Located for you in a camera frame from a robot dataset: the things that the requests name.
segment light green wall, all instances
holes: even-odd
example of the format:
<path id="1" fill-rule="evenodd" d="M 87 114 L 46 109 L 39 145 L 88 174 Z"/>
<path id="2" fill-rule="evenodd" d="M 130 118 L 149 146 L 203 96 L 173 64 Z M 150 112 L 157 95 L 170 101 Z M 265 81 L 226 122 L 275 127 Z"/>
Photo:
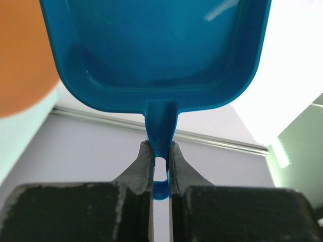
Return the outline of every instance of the light green wall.
<path id="1" fill-rule="evenodd" d="M 323 108 L 309 106 L 280 135 L 291 164 L 279 166 L 270 146 L 267 157 L 277 187 L 302 192 L 313 207 L 323 205 Z"/>

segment metal jaw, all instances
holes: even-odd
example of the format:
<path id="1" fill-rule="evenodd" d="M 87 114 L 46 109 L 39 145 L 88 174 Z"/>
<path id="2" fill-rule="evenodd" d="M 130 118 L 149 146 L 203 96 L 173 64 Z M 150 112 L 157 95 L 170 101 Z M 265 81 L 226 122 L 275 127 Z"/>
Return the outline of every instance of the metal jaw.
<path id="1" fill-rule="evenodd" d="M 0 214 L 0 241 L 153 241 L 150 144 L 111 183 L 16 188 Z M 303 195 L 286 189 L 215 187 L 169 152 L 170 241 L 321 241 Z"/>

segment orange object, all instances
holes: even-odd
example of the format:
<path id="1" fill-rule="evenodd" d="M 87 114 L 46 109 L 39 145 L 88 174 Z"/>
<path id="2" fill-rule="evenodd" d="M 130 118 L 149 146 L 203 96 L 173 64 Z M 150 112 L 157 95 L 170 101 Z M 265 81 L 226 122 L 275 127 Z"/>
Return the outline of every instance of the orange object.
<path id="1" fill-rule="evenodd" d="M 58 81 L 39 0 L 0 0 L 0 117 L 36 104 Z"/>

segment blue plastic tray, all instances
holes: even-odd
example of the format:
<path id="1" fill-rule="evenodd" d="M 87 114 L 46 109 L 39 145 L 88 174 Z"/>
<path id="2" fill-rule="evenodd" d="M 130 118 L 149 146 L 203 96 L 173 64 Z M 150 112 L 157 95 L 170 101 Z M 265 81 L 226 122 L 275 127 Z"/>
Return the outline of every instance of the blue plastic tray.
<path id="1" fill-rule="evenodd" d="M 40 3 L 67 89 L 97 110 L 142 113 L 167 160 L 179 113 L 223 106 L 252 81 L 271 0 Z"/>

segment metal bar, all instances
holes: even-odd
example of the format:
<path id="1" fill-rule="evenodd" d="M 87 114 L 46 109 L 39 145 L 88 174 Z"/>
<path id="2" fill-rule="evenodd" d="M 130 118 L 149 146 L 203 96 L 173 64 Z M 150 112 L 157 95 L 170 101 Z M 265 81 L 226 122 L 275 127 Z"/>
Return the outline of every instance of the metal bar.
<path id="1" fill-rule="evenodd" d="M 109 117 L 100 114 L 77 111 L 74 109 L 55 107 L 50 114 L 73 117 L 89 122 L 106 124 L 112 127 L 146 132 L 145 124 L 121 118 Z M 267 156 L 269 151 L 264 146 L 251 145 L 243 142 L 215 138 L 208 135 L 200 135 L 182 130 L 176 130 L 174 139 L 192 142 L 201 145 L 209 145 L 218 148 L 236 150 L 243 153 Z"/>

